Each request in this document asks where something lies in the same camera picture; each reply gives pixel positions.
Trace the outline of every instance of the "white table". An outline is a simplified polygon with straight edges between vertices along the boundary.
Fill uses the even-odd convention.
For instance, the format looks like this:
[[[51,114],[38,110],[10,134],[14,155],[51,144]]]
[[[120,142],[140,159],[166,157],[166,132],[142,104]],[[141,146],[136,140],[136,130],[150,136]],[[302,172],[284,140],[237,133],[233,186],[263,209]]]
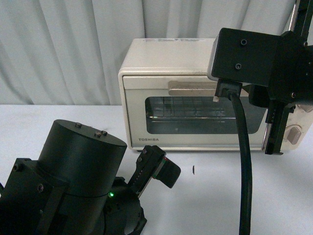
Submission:
[[[126,141],[121,106],[0,105],[0,182],[16,158],[37,160],[55,119],[107,130]],[[252,235],[313,234],[313,129],[282,156],[252,152]],[[118,176],[126,182],[139,153],[127,149]],[[152,180],[140,201],[142,235],[236,235],[240,211],[239,152],[167,152],[181,175],[172,189]]]

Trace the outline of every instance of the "oven door handle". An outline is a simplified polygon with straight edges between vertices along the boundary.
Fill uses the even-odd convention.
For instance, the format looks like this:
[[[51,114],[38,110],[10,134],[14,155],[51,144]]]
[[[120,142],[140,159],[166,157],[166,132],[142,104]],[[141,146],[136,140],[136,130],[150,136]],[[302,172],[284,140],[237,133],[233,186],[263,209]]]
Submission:
[[[214,96],[216,82],[178,82],[170,81],[168,83],[168,94],[170,96]],[[241,96],[248,96],[244,90]]]

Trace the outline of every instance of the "white toaster oven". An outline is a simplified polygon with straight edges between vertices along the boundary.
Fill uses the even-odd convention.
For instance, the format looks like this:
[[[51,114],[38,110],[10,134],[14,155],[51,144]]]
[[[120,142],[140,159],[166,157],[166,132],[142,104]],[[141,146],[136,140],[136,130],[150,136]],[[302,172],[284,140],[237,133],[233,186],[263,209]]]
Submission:
[[[119,71],[128,146],[142,150],[239,150],[232,104],[213,102],[207,78],[215,39],[134,39]],[[249,104],[244,90],[250,147],[261,150],[266,109]],[[313,122],[312,106],[289,115],[282,150],[296,148]]]

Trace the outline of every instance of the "mounting bolt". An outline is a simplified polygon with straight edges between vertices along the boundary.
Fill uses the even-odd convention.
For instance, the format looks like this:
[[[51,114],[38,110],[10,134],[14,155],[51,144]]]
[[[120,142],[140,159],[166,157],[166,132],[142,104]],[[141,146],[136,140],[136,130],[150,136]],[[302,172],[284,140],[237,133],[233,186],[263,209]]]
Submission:
[[[77,123],[75,123],[75,127],[77,127],[77,128],[81,128],[81,127],[82,127],[82,124],[81,124],[81,123],[79,123],[79,122],[77,122]]]
[[[96,131],[96,132],[94,133],[94,136],[100,138],[100,137],[102,136],[102,134],[101,134],[100,132],[97,132],[97,131]]]
[[[38,191],[39,193],[43,192],[43,191],[44,191],[44,185],[43,185],[43,184],[38,184],[38,186],[37,186],[37,191]]]
[[[242,39],[240,42],[240,44],[243,46],[245,46],[247,43],[248,43],[248,41],[246,39]]]
[[[241,64],[239,64],[239,63],[236,64],[236,65],[235,65],[235,69],[240,70],[240,69],[241,69]]]
[[[20,164],[15,164],[14,166],[13,166],[13,169],[12,169],[13,171],[21,171],[22,170],[22,166],[20,165]]]
[[[108,133],[106,131],[101,131],[101,134],[106,136]]]

